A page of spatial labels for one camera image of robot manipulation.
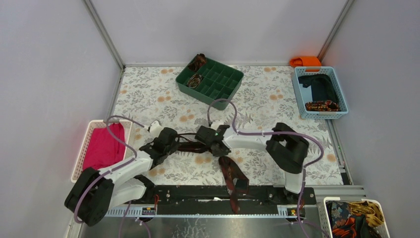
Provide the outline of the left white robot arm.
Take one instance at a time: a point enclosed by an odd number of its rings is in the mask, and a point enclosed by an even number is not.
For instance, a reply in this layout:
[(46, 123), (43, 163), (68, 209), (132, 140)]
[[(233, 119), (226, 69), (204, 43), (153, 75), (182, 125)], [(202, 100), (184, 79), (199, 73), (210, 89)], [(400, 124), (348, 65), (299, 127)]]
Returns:
[(130, 159), (96, 170), (85, 169), (64, 201), (74, 220), (88, 226), (97, 224), (108, 210), (132, 200), (152, 201), (154, 191), (136, 176), (149, 171), (179, 147), (176, 130), (164, 127), (151, 143)]

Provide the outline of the dark red patterned tie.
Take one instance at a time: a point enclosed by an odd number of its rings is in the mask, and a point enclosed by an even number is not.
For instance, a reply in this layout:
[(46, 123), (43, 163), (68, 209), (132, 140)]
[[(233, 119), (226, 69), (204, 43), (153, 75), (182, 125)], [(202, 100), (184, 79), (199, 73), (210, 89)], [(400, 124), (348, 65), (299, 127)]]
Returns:
[[(194, 133), (182, 133), (177, 135), (177, 139), (184, 139), (184, 142), (180, 143), (178, 151), (180, 152), (192, 152), (192, 153), (204, 153), (210, 152), (212, 155), (217, 156), (219, 152), (219, 145), (208, 146), (200, 141), (193, 141), (186, 138), (186, 135), (194, 135)], [(236, 162), (228, 156), (221, 156), (218, 158), (218, 164), (222, 171), (223, 178), (226, 184), (226, 189), (229, 194), (229, 201), (232, 212), (238, 214), (241, 210), (239, 204), (239, 195), (247, 195), (249, 192), (249, 179), (240, 170)]]

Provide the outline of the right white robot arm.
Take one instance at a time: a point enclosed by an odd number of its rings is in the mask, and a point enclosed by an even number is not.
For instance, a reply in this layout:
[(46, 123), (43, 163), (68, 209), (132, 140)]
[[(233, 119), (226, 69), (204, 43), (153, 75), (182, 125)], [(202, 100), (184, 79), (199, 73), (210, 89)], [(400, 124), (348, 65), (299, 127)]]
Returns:
[(279, 122), (274, 128), (261, 131), (239, 131), (229, 125), (217, 128), (201, 126), (195, 139), (216, 157), (226, 156), (238, 148), (267, 152), (285, 172), (285, 200), (297, 204), (303, 199), (303, 163), (308, 155), (309, 142), (288, 125)]

